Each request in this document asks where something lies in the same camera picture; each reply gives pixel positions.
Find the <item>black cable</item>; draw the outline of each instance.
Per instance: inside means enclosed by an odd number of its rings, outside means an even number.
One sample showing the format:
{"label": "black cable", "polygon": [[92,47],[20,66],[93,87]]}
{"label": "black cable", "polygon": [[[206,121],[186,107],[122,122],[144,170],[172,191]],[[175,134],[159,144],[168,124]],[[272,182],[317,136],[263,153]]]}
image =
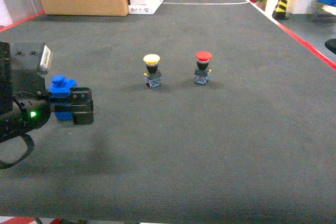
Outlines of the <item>black cable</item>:
{"label": "black cable", "polygon": [[27,135],[27,134],[23,134],[21,135],[23,141],[25,141],[25,144],[27,145],[27,151],[21,156],[21,158],[19,158],[17,161],[12,162],[12,163],[7,163],[4,161],[0,160],[0,169],[8,169],[18,163],[20,163],[22,160],[26,159],[34,150],[34,141],[33,139]]}

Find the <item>table surface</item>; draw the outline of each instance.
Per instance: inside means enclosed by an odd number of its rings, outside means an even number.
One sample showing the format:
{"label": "table surface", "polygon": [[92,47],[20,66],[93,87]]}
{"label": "table surface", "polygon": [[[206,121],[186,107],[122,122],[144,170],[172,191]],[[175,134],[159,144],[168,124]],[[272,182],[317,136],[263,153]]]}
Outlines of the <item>table surface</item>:
{"label": "table surface", "polygon": [[[244,0],[165,0],[241,3]],[[156,223],[336,221],[336,73],[250,3],[155,15],[41,15],[0,40],[44,41],[54,74],[90,87],[95,122],[52,115],[0,171],[0,214]],[[213,58],[193,83],[195,53]],[[144,84],[144,55],[163,84]],[[0,157],[19,154],[19,139]]]}

